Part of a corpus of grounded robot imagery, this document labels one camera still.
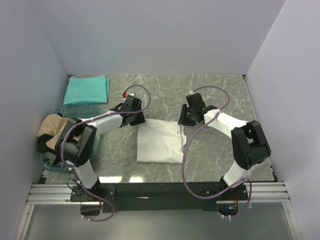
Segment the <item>white printed t shirt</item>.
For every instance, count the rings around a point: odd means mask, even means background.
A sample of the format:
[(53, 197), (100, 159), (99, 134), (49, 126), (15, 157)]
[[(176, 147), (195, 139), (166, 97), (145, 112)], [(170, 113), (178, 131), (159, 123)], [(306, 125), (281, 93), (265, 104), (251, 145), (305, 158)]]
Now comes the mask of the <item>white printed t shirt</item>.
[(176, 121), (147, 118), (138, 127), (136, 161), (181, 164), (186, 143), (184, 126)]

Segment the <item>beige t shirt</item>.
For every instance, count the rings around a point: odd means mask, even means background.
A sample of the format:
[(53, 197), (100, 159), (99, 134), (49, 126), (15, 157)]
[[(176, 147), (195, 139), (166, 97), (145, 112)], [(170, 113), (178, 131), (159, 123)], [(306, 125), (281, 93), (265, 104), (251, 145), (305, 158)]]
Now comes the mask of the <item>beige t shirt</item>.
[(53, 113), (48, 115), (42, 122), (38, 133), (39, 144), (50, 150), (55, 150), (56, 144), (70, 118), (62, 117)]

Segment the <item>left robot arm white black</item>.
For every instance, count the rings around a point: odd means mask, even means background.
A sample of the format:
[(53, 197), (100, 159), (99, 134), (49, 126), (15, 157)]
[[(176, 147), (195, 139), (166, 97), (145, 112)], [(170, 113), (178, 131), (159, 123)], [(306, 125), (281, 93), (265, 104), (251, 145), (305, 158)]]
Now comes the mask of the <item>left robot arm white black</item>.
[(100, 195), (99, 179), (90, 163), (96, 138), (113, 129), (145, 123), (141, 110), (142, 101), (129, 94), (123, 103), (104, 114), (82, 120), (76, 117), (68, 119), (55, 144), (55, 151), (75, 171), (83, 185), (82, 195), (88, 201), (94, 201)]

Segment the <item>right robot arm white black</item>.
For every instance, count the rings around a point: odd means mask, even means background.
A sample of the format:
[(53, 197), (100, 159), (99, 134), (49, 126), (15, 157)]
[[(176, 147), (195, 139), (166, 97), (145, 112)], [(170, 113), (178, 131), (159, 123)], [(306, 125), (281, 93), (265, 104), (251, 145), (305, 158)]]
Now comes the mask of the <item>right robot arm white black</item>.
[(245, 121), (232, 117), (223, 112), (221, 108), (213, 105), (206, 105), (200, 93), (191, 92), (186, 97), (187, 103), (182, 105), (179, 125), (194, 127), (201, 124), (201, 127), (189, 139), (182, 158), (181, 175), (182, 181), (188, 192), (193, 196), (205, 199), (192, 192), (185, 177), (185, 161), (187, 151), (194, 140), (205, 128), (213, 128), (231, 139), (234, 162), (228, 172), (221, 178), (222, 185), (219, 193), (230, 200), (237, 194), (237, 186), (241, 185), (251, 175), (251, 169), (261, 164), (271, 156), (271, 148), (261, 124), (256, 121)]

